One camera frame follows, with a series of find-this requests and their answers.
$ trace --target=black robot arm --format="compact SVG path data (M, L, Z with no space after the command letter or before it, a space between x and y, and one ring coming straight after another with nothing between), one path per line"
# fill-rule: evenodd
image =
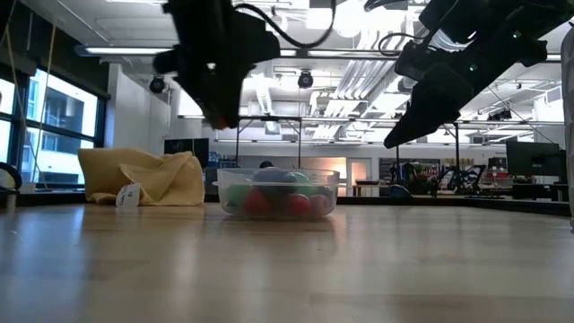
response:
M515 63L529 67L543 62L546 41L538 39L573 15L569 0L432 0L420 16L429 34L420 44L407 43L396 64L398 74L418 83L385 146L454 122L466 103ZM430 48L438 30L468 46L455 52Z

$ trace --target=clear plastic bowl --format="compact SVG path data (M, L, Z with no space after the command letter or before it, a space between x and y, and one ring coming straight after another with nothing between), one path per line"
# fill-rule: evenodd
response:
M339 172L219 169L219 200L229 214L251 219L317 219L333 212Z

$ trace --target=towel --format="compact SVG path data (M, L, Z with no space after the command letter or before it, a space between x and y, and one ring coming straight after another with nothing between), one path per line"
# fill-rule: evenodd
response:
M201 164L191 152L156 157L144 151L81 149L78 159L88 202L114 204L120 189L140 183L140 205L195 206L204 202Z

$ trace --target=wooden table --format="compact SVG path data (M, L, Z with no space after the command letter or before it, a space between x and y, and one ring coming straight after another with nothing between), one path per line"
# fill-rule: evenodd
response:
M0 322L574 322L568 219L339 207L318 223L218 205L0 215Z

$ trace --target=window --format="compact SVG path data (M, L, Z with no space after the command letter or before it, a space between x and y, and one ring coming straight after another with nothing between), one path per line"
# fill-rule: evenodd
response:
M99 104L95 95L38 70L29 81L22 179L83 184L78 151L94 147Z
M10 142L10 122L0 121L0 162L8 160L8 144Z
M34 170L31 152L38 146L38 169ZM59 184L83 184L83 174L78 162L81 148L93 148L93 142L28 128L22 154L22 178L26 181Z
M94 136L98 98L46 72L38 70L30 79L27 118Z
M12 113L14 91L14 84L5 80L0 80L0 112Z
M28 108L26 109L26 118L36 119L36 104L38 103L38 82L30 79L30 88L28 90Z

